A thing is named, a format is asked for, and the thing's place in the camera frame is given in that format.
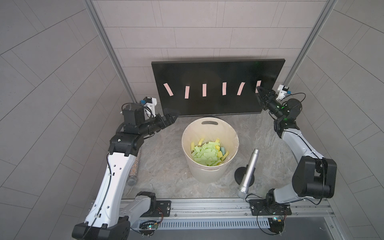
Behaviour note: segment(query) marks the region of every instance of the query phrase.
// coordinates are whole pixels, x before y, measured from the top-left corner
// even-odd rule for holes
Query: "sparkly microphone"
[[[249,183],[251,182],[253,172],[255,171],[255,166],[256,166],[258,157],[259,157],[259,150],[254,149],[252,152],[251,158],[249,159],[249,163],[247,165],[247,170],[245,171],[243,180],[240,183],[239,187],[237,188],[237,196],[239,198],[245,199],[247,197]]]

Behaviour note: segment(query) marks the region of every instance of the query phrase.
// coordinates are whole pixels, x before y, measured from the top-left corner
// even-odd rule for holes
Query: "pink rectangle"
[[[203,97],[207,96],[207,84],[203,83]]]
[[[261,81],[257,81],[257,83],[256,83],[256,92],[255,93],[259,93],[259,91],[257,90],[257,87],[260,87],[261,83],[262,83]]]
[[[223,96],[227,94],[227,82],[223,83]]]
[[[237,91],[237,95],[239,95],[239,96],[241,95],[241,92],[243,91],[244,84],[245,84],[245,82],[240,83],[240,87],[239,87],[239,90]]]
[[[189,86],[185,86],[185,95],[184,95],[184,98],[185,98],[185,99],[188,99],[188,98],[189,98]]]
[[[172,90],[170,89],[170,87],[168,86],[168,83],[164,83],[164,87],[166,88],[169,96],[173,96],[173,92]]]

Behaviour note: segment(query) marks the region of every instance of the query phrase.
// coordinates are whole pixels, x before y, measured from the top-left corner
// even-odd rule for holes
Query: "black mounting plate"
[[[266,206],[266,200],[265,199],[250,199],[248,200],[250,203],[250,208],[251,208],[251,212],[252,212],[252,216],[266,216],[266,215],[284,215],[285,212],[287,215],[292,215],[292,211],[290,209],[290,206],[289,205],[286,205],[286,204],[275,204],[273,206],[273,208],[276,210],[276,209],[280,209],[280,212],[278,211],[275,211],[276,213],[275,214],[272,214],[271,212],[268,212],[266,209],[265,209],[265,206]]]
[[[160,210],[163,212],[164,217],[169,217],[170,214],[170,208],[171,208],[171,201],[156,201],[155,209],[160,208]],[[161,214],[159,211],[155,210],[155,212],[151,216],[145,216],[145,217],[161,217]]]

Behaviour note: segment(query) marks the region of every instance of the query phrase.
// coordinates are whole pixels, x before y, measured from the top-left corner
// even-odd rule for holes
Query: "black round base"
[[[246,167],[240,167],[236,169],[235,171],[235,181],[237,182],[238,185],[240,185],[241,181],[243,180],[245,171],[247,170]],[[252,186],[253,183],[255,182],[255,176],[252,174],[251,182],[249,183],[249,186]]]

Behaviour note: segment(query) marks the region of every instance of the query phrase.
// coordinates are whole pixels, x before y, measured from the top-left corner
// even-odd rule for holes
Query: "black screen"
[[[174,109],[180,116],[260,113],[256,99],[256,84],[272,89],[284,59],[234,61],[165,61],[152,62],[153,73],[163,109]],[[227,83],[227,94],[222,95],[222,83]],[[241,82],[242,93],[237,95]],[[169,96],[164,83],[173,92]],[[207,96],[202,96],[202,85],[207,84]],[[185,86],[190,86],[185,99]]]

